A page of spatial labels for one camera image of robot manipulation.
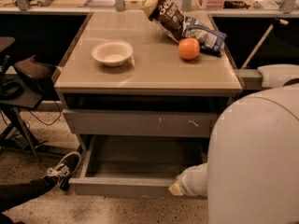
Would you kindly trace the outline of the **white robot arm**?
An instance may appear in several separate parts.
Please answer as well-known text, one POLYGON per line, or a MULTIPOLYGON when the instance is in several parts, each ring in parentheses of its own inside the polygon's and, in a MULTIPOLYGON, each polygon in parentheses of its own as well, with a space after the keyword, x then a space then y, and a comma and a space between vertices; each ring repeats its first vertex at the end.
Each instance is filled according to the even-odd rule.
POLYGON ((169 191, 206 196, 209 224, 299 224, 299 85, 230 105, 207 162, 185 169, 169 191))

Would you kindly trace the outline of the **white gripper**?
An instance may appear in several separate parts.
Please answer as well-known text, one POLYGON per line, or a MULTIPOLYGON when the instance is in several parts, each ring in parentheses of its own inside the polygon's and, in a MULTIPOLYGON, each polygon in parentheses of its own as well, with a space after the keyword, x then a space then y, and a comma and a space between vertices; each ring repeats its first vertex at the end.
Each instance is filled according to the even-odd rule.
POLYGON ((185 169, 168 190, 174 196, 207 196, 207 164, 185 169))

